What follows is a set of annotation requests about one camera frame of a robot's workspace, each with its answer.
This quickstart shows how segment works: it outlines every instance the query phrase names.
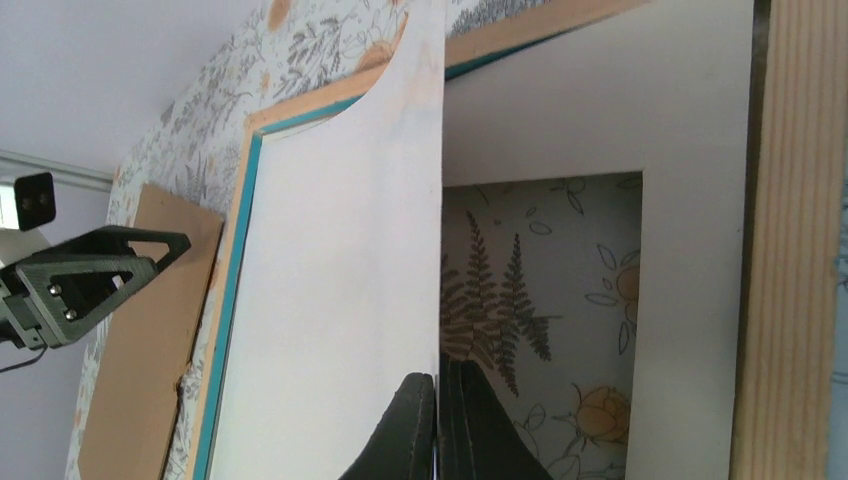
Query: teal painted frame edge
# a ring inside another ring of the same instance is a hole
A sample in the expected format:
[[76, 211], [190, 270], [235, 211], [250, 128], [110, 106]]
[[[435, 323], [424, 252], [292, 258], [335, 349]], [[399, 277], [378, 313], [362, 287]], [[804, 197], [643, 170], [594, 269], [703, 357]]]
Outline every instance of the teal painted frame edge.
[[[566, 34], [575, 29], [565, 30], [547, 37], [521, 44], [505, 50], [492, 52], [481, 57], [452, 65], [445, 69], [445, 81], [450, 81], [470, 73], [478, 68], [496, 62], [504, 57], [520, 52], [526, 48], [544, 43], [552, 38]], [[209, 371], [209, 391], [207, 392], [206, 407], [203, 410], [203, 419], [200, 426], [199, 445], [197, 446], [197, 461], [195, 462], [192, 480], [207, 480], [212, 468], [212, 454], [214, 452], [215, 435], [218, 430], [218, 412], [221, 407], [221, 393], [225, 380], [225, 367], [229, 355], [230, 337], [232, 335], [233, 314], [235, 313], [236, 295], [238, 294], [238, 279], [241, 274], [241, 263], [244, 257], [244, 244], [247, 240], [247, 228], [250, 224], [250, 211], [253, 207], [253, 192], [256, 187], [256, 174], [259, 170], [259, 153], [262, 150], [262, 138], [288, 128], [296, 127], [329, 115], [337, 115], [356, 103], [362, 95], [341, 100], [317, 110], [297, 115], [290, 119], [282, 120], [267, 126], [258, 128], [253, 132], [250, 140], [250, 152], [247, 158], [247, 168], [244, 174], [241, 201], [239, 203], [238, 216], [233, 234], [233, 247], [230, 253], [227, 279], [224, 284], [224, 298], [221, 306], [221, 321], [218, 325], [218, 335], [215, 338], [215, 353], [212, 357], [212, 367]]]

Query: floral wallpaper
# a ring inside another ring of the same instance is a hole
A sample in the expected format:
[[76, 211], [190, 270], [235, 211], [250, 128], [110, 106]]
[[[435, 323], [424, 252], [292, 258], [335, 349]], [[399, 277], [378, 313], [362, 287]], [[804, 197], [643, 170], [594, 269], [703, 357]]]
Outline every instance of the floral wallpaper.
[[[450, 0], [446, 36], [514, 15], [538, 0]], [[406, 18], [403, 0], [273, 0], [227, 39], [197, 79], [162, 113], [116, 172], [107, 221], [131, 225], [144, 183], [226, 215], [247, 115], [390, 58]], [[221, 294], [213, 272], [207, 307]], [[614, 307], [599, 307], [612, 310]], [[205, 308], [165, 470], [186, 478], [198, 387], [209, 340]], [[83, 362], [65, 478], [80, 477], [77, 457], [109, 323], [98, 326]]]
[[624, 477], [639, 174], [445, 190], [441, 349], [473, 359], [557, 480]]

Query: wooden post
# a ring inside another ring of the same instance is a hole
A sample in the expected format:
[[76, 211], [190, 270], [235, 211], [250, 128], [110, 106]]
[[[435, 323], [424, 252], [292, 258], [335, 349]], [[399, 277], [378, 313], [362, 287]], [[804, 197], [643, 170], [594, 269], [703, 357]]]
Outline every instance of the wooden post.
[[[756, 194], [749, 195], [749, 289], [731, 473], [738, 480], [824, 479], [848, 1], [772, 0], [770, 21], [755, 22], [755, 37], [763, 28], [768, 52], [761, 129], [750, 137], [749, 180]], [[758, 116], [757, 83], [755, 73], [752, 119]]]

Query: brown cardboard piece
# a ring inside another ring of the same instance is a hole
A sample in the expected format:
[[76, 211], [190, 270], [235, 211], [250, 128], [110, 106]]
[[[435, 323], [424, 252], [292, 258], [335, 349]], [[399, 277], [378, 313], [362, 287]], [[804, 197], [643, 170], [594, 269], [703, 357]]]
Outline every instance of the brown cardboard piece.
[[185, 233], [191, 248], [112, 317], [80, 448], [82, 480], [161, 478], [223, 220], [145, 185], [134, 226]]

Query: black cable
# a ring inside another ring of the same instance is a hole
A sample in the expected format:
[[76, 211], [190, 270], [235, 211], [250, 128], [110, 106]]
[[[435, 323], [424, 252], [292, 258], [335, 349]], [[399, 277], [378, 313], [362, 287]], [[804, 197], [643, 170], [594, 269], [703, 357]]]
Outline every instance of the black cable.
[[31, 358], [31, 359], [25, 360], [21, 363], [16, 363], [15, 365], [10, 365], [8, 367], [4, 367], [4, 368], [0, 369], [0, 373], [11, 372], [12, 370], [17, 370], [19, 368], [28, 367], [28, 366], [34, 364], [35, 362], [41, 360], [41, 357], [43, 357], [45, 353], [47, 353], [47, 347], [42, 348], [41, 353], [36, 355], [34, 358]]

